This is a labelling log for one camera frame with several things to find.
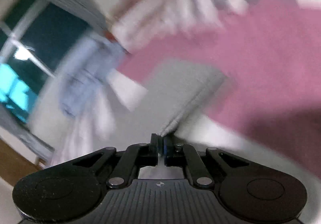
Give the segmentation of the grey pants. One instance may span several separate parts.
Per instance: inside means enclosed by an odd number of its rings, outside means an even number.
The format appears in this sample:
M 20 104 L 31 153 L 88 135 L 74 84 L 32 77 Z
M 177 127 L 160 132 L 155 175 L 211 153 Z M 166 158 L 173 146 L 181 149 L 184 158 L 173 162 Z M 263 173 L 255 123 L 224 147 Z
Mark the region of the grey pants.
M 174 59 L 157 66 L 144 85 L 113 69 L 85 109 L 69 117 L 59 104 L 66 71 L 51 88 L 58 105 L 42 100 L 43 111 L 35 122 L 39 137 L 57 142 L 50 166 L 105 147 L 124 151 L 130 145 L 148 143 L 153 133 L 164 136 L 187 117 L 199 115 L 226 79 L 211 66 Z

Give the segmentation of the brown wooden door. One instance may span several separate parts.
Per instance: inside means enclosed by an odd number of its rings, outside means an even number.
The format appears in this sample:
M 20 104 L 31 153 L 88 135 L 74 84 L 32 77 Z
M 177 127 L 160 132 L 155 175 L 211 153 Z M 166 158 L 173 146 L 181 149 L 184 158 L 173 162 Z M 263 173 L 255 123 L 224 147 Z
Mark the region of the brown wooden door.
M 21 178 L 40 170 L 41 167 L 21 156 L 1 140 L 0 174 L 1 178 L 3 178 L 7 183 L 11 186 L 15 186 Z

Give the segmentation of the grey left curtain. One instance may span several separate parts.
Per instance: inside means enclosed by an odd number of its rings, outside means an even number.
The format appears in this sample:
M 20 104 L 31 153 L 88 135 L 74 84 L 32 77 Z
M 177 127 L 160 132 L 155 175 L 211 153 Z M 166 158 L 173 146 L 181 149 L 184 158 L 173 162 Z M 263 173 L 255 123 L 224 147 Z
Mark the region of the grey left curtain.
M 34 136 L 21 125 L 1 104 L 1 139 L 14 151 L 32 163 L 37 158 L 50 162 L 54 148 Z

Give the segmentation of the folded light blue duvet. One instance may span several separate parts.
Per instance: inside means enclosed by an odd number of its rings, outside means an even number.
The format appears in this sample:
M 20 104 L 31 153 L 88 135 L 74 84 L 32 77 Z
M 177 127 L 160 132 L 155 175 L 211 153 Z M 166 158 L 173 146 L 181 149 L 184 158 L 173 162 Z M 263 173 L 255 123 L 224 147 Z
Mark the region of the folded light blue duvet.
M 125 49 L 117 42 L 99 35 L 87 35 L 72 53 L 63 75 L 59 104 L 62 112 L 77 117 L 107 76 L 125 57 Z

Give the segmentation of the folded white pink blanket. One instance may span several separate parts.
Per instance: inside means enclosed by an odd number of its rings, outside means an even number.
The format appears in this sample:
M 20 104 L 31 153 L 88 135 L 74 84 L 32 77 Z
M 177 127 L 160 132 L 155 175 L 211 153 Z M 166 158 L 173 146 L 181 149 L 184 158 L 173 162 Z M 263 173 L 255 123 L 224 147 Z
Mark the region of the folded white pink blanket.
M 220 27 L 223 14 L 244 14 L 249 0 L 134 0 L 111 26 L 128 51 L 154 38 L 190 33 L 197 27 Z

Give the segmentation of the window with white frame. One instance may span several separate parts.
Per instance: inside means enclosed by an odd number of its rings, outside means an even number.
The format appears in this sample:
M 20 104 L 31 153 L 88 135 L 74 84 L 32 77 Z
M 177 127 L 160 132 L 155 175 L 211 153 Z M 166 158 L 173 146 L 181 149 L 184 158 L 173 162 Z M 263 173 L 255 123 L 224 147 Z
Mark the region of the window with white frame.
M 1 20 L 1 104 L 26 123 L 48 78 L 88 24 L 46 0 L 18 0 Z

